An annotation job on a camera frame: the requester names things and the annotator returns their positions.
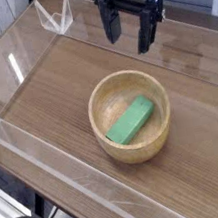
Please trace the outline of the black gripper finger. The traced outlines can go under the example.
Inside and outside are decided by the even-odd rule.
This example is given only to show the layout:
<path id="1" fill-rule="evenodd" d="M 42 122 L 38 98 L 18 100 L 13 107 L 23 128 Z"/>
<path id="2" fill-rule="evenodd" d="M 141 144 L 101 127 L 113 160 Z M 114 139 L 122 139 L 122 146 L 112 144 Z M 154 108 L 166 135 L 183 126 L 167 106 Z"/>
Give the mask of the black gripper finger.
<path id="1" fill-rule="evenodd" d="M 157 28 L 156 16 L 155 11 L 152 9 L 143 9 L 139 15 L 140 30 L 138 33 L 138 52 L 140 54 L 147 53 L 155 40 Z"/>
<path id="2" fill-rule="evenodd" d="M 98 3 L 106 37 L 109 42 L 115 43 L 122 31 L 118 10 L 111 3 L 104 0 L 99 0 Z"/>

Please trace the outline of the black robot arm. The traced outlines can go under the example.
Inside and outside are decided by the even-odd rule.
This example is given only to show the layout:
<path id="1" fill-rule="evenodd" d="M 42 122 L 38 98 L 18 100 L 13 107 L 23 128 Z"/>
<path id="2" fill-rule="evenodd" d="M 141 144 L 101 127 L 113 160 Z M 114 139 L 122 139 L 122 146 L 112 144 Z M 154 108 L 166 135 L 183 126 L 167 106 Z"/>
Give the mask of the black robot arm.
<path id="1" fill-rule="evenodd" d="M 109 42 L 115 44 L 120 38 L 120 13 L 125 12 L 139 17 L 139 54 L 147 53 L 155 41 L 157 23 L 165 18 L 164 0 L 94 0 L 97 5 L 102 26 Z"/>

